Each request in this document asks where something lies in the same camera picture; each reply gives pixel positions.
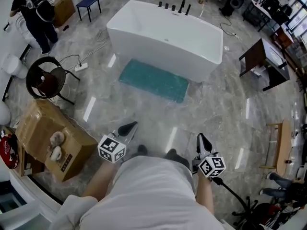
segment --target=small wooden table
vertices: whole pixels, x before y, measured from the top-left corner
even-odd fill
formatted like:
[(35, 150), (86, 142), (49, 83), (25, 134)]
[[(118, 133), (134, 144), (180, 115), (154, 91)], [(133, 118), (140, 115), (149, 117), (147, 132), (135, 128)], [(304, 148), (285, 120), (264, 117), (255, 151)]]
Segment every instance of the small wooden table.
[(269, 90), (290, 79), (287, 62), (282, 54), (273, 45), (261, 38), (239, 60), (245, 58), (245, 71), (240, 77), (256, 66), (265, 66), (269, 75), (270, 84), (263, 91)]
[(264, 166), (260, 166), (260, 168), (276, 169), (276, 172), (280, 176), (284, 176), (286, 172), (286, 167), (287, 167), (287, 164), (285, 163), (285, 161), (289, 159), (289, 155), (291, 151), (290, 121), (287, 119), (284, 119), (282, 123), (267, 124), (267, 126), (277, 126), (277, 128), (275, 128), (275, 129), (278, 129), (276, 152), (274, 156), (273, 165), (272, 166), (264, 165)]

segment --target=white freestanding bathtub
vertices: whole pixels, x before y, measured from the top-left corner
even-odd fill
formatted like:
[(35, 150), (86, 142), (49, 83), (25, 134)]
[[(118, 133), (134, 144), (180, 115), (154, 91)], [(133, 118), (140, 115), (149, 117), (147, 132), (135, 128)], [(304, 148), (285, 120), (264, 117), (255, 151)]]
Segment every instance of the white freestanding bathtub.
[(130, 0), (106, 25), (115, 53), (205, 80), (222, 62), (223, 31), (178, 9)]

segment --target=foot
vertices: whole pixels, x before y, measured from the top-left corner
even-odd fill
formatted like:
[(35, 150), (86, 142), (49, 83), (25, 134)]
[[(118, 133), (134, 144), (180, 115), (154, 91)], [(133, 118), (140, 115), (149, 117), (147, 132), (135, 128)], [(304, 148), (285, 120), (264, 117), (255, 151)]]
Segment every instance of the foot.
[(49, 49), (48, 51), (42, 50), (42, 55), (49, 55), (50, 52), (51, 52), (51, 49)]
[(271, 175), (271, 174), (272, 174), (272, 172), (270, 172), (270, 173), (267, 174), (267, 177), (266, 177), (267, 180), (270, 180), (270, 175)]
[(148, 150), (147, 150), (147, 148), (146, 148), (144, 145), (139, 145), (139, 147), (138, 147), (138, 152), (141, 152), (141, 153), (143, 153), (144, 155), (147, 155), (147, 154), (148, 154)]
[(177, 154), (177, 151), (176, 151), (175, 148), (172, 148), (170, 151), (168, 151), (168, 153), (175, 153), (175, 154)]

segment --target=jeans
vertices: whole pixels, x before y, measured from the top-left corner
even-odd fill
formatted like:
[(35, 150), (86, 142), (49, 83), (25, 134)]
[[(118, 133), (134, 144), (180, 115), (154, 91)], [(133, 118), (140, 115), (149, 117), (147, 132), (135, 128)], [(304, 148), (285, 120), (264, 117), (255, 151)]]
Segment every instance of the jeans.
[(53, 24), (42, 21), (41, 19), (27, 20), (27, 28), (32, 36), (36, 39), (43, 52), (49, 52), (50, 46), (48, 39), (52, 43), (58, 41), (58, 35), (54, 30)]
[[(145, 151), (138, 151), (137, 153), (134, 153), (131, 156), (131, 158), (134, 158), (134, 157), (137, 157), (137, 156), (147, 156), (147, 152), (145, 152)], [(176, 153), (175, 149), (171, 149), (170, 151), (168, 151), (168, 153), (164, 156), (164, 159), (181, 163), (184, 166), (186, 166), (188, 169), (190, 169), (190, 164), (189, 164), (188, 160), (186, 160), (183, 157), (179, 156)]]
[(263, 193), (269, 196), (286, 199), (287, 198), (287, 189), (291, 186), (292, 181), (288, 179), (284, 179), (280, 177), (276, 173), (270, 174), (270, 180), (274, 180), (279, 186), (283, 187), (283, 189), (272, 189), (272, 188), (264, 188)]

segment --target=gray marble tile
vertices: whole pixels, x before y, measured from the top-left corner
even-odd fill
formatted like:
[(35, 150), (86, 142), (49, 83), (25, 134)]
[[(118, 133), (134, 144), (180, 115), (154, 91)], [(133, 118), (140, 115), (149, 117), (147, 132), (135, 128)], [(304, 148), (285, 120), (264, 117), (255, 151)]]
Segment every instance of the gray marble tile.
[[(71, 76), (66, 79), (62, 94), (73, 100), (75, 105), (60, 98), (54, 98), (53, 101), (98, 141), (103, 134), (108, 134), (120, 125), (138, 121), (139, 128), (135, 138), (128, 146), (130, 153), (135, 152), (138, 145), (144, 144), (152, 155), (162, 156), (175, 129), (171, 146), (191, 161), (196, 156), (196, 135), (202, 132), (213, 148), (224, 156), (227, 169), (221, 177), (225, 184), (243, 198), (249, 195), (252, 199), (269, 202), (269, 197), (258, 195), (262, 187), (276, 186), (272, 181), (265, 180), (268, 170), (259, 168), (265, 162), (269, 140), (276, 139), (274, 130), (268, 129), (266, 124), (281, 122), (284, 118), (291, 120), (294, 116), (293, 131), (299, 132), (305, 114), (304, 99), (291, 69), (290, 81), (266, 92), (262, 91), (268, 84), (265, 78), (252, 72), (239, 77), (244, 62), (240, 62), (238, 58), (261, 37), (268, 39), (271, 32), (264, 28), (258, 33), (256, 28), (242, 20), (244, 8), (235, 11), (230, 17), (232, 26), (223, 25), (226, 31), (234, 32), (236, 36), (224, 34), (222, 63), (204, 82), (190, 81), (184, 102), (178, 104), (120, 83), (119, 75), (129, 59), (117, 56), (113, 67), (108, 68), (113, 50), (106, 38), (107, 31), (103, 31), (99, 38), (105, 38), (105, 42), (98, 42), (97, 38), (112, 16), (128, 1), (100, 0), (102, 13), (99, 13), (98, 6), (94, 4), (91, 23), (86, 10), (81, 10), (82, 21), (78, 13), (75, 13), (66, 23), (70, 26), (69, 29), (65, 32), (63, 27), (59, 29), (59, 41), (51, 52), (51, 56), (58, 60), (71, 54), (79, 54), (83, 59), (98, 47), (104, 46), (87, 57), (85, 62), (89, 65), (88, 69), (76, 73), (80, 82)], [(182, 0), (141, 1), (154, 4), (163, 1), (179, 8)], [(195, 0), (187, 0), (186, 4), (191, 4), (190, 14), (197, 18), (218, 27), (221, 22), (227, 23), (218, 10), (221, 4), (215, 0), (202, 5)], [(39, 57), (40, 50), (32, 49), (25, 65), (30, 67)], [(77, 57), (70, 57), (62, 62), (62, 66), (71, 69), (77, 63)], [(5, 101), (12, 112), (11, 126), (20, 119), (33, 99), (25, 88), (25, 80), (14, 80)], [(92, 97), (96, 98), (96, 102), (88, 120), (84, 121), (83, 115)], [(293, 163), (287, 168), (287, 178), (293, 179), (300, 166), (303, 140), (301, 135), (295, 139), (290, 156)], [(274, 148), (270, 144), (269, 159), (272, 160)], [(57, 182), (48, 171), (37, 174), (34, 178), (64, 201), (70, 194), (82, 194), (101, 163), (101, 158), (94, 153), (81, 173), (66, 182)], [(240, 203), (224, 188), (215, 184), (213, 195), (217, 218), (233, 223), (236, 218), (231, 212), (240, 211)]]

